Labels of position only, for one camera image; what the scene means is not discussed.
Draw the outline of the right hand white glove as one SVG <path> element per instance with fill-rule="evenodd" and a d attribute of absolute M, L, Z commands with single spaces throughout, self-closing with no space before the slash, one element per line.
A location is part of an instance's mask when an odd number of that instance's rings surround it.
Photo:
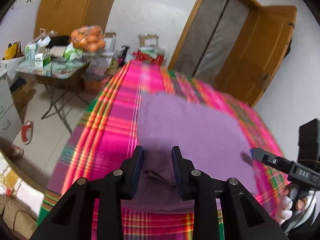
<path fill-rule="evenodd" d="M 298 189 L 298 185 L 294 183 L 290 183 L 285 187 L 280 202 L 278 204 L 278 207 L 276 209 L 274 219 L 279 225 L 282 225 L 285 221 L 289 220 L 292 215 L 293 211 L 291 210 L 293 201 L 289 198 L 289 193 L 291 190 Z M 296 225 L 296 227 L 302 225 L 305 223 L 310 217 L 312 217 L 316 200 L 314 198 L 315 191 L 310 190 L 306 197 L 303 197 L 302 199 L 299 199 L 296 203 L 296 210 L 298 211 L 298 214 L 302 213 L 302 218 L 300 222 Z"/>

